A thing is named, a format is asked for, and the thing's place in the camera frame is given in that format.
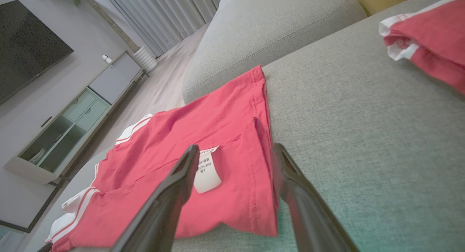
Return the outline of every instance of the white vase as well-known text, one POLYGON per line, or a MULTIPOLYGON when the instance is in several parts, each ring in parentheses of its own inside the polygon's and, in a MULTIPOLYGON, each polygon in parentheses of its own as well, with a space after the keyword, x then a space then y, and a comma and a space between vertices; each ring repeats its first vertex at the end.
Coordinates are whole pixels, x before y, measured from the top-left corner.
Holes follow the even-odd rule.
POLYGON ((139 63, 144 67, 146 72, 152 71, 157 65, 158 61, 155 59, 155 56, 150 53, 145 46, 141 47, 134 56, 137 58, 139 63))

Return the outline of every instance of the cabinet drawer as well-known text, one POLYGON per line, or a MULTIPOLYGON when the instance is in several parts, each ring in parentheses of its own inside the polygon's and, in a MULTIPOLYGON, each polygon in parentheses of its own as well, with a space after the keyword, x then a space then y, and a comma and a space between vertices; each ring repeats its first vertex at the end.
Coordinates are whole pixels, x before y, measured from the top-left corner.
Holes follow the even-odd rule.
POLYGON ((94 101, 97 99, 88 91, 84 91, 71 105, 63 112, 72 121, 76 121, 94 101))
POLYGON ((86 130, 90 130, 107 108, 108 105, 103 104, 99 100, 95 101, 95 103, 91 105, 78 120, 78 125, 82 126, 86 130))

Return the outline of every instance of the wooden floor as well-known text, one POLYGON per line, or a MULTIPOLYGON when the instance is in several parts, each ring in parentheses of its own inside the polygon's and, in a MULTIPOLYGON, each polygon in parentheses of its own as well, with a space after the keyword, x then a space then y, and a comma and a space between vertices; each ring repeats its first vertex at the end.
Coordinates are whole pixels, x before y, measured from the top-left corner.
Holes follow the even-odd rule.
POLYGON ((119 116, 109 122, 86 156, 92 157, 113 146, 124 129, 135 124, 146 114, 155 114, 184 106, 182 84, 184 75, 207 29, 204 25, 194 34, 158 58, 158 66, 136 85, 118 110, 119 116))

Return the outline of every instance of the red fabric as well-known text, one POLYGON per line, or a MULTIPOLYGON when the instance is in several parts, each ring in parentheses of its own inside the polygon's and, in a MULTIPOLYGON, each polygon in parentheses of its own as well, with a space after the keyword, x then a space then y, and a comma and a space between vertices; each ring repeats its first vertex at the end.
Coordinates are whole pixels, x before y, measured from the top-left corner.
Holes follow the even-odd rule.
POLYGON ((399 43, 399 39, 419 45, 410 60, 429 75, 465 93, 465 0, 455 0, 397 22, 384 39, 386 45, 399 43))
POLYGON ((53 244, 111 247, 167 176, 186 148, 209 149, 222 183, 192 194, 181 211, 176 238, 205 233, 221 222, 258 235, 277 236, 278 200, 272 186, 271 137, 260 66, 218 90, 155 114, 98 164, 96 192, 74 229, 53 244))

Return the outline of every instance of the sofa cushion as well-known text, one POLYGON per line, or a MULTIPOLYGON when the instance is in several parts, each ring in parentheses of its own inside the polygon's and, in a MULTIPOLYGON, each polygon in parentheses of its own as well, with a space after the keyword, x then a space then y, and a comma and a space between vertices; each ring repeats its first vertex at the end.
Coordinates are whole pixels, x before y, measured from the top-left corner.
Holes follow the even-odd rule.
POLYGON ((465 96, 392 60, 378 34, 437 1, 408 0, 263 67, 273 141, 361 251, 465 247, 465 96))
POLYGON ((366 16, 356 0, 222 0, 186 73, 184 101, 366 16))

